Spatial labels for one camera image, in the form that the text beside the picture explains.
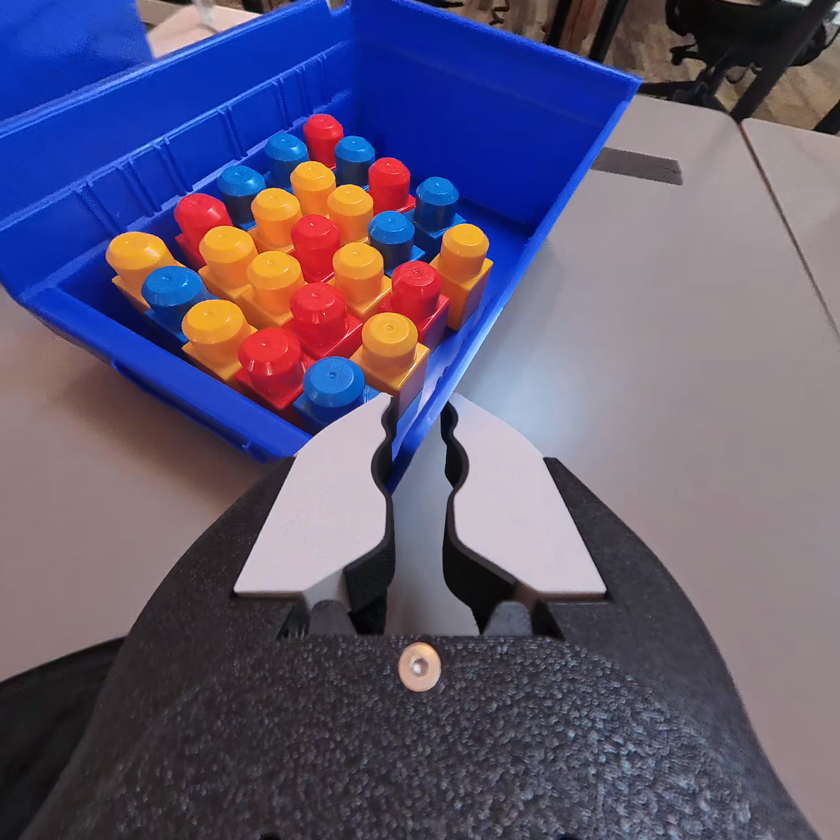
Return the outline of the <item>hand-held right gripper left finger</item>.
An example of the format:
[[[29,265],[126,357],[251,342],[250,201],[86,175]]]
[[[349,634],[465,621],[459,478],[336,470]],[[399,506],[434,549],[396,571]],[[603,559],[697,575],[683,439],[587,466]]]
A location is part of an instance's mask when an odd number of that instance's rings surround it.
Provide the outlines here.
[[[379,394],[314,435],[290,462],[240,571],[239,597],[344,608],[359,634],[383,634],[396,570],[392,496],[396,405]]]

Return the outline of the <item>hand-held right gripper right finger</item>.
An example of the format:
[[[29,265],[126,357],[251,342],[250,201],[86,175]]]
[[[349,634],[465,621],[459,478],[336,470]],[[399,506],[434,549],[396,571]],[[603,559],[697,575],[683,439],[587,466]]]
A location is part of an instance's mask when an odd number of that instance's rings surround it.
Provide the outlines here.
[[[607,587],[549,465],[518,430],[453,394],[441,413],[443,573],[480,634],[503,603],[601,602]]]

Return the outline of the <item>pile of mega blocks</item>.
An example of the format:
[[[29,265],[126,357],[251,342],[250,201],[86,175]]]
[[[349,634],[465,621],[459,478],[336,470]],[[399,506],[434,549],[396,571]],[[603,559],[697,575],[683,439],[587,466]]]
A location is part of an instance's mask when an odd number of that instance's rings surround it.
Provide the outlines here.
[[[184,261],[153,234],[114,238],[113,285],[188,363],[308,434],[379,395],[404,416],[483,305],[487,234],[450,180],[412,187],[328,114],[265,151],[267,175],[231,165],[217,196],[176,205]]]

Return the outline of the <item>blue plastic bin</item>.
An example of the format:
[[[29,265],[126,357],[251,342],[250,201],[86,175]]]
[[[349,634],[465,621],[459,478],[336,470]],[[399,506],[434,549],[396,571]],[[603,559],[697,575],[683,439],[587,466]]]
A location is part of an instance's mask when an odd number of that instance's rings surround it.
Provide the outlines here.
[[[397,425],[395,487],[639,80],[417,2],[297,2],[2,123],[2,285],[49,329],[254,460],[310,435],[152,339],[112,284],[127,231],[174,243],[188,187],[226,165],[267,171],[270,135],[327,112],[441,175],[489,238],[486,295],[431,354]]]
[[[133,1],[2,1],[1,120],[151,60]]]

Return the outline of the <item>person's black pants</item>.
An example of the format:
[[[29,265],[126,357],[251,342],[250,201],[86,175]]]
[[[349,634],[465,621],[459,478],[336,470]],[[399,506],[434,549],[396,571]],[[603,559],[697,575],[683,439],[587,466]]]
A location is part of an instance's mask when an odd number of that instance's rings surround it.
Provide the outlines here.
[[[1,838],[16,839],[67,766],[123,637],[1,684]]]

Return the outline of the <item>black tape piece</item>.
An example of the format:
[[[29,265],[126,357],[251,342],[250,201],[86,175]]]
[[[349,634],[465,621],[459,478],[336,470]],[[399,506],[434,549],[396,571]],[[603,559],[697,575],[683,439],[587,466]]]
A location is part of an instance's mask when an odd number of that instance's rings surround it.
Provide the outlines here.
[[[591,164],[591,171],[672,186],[682,186],[684,183],[678,160],[611,147],[601,149]]]

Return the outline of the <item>black office chair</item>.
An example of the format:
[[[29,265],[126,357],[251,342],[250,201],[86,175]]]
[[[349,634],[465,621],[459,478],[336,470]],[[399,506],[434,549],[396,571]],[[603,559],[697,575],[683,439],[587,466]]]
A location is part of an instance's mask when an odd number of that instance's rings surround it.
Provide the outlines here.
[[[802,21],[806,7],[796,2],[667,1],[665,21],[690,45],[672,48],[671,63],[698,60],[695,85],[712,89],[734,68],[762,68]]]

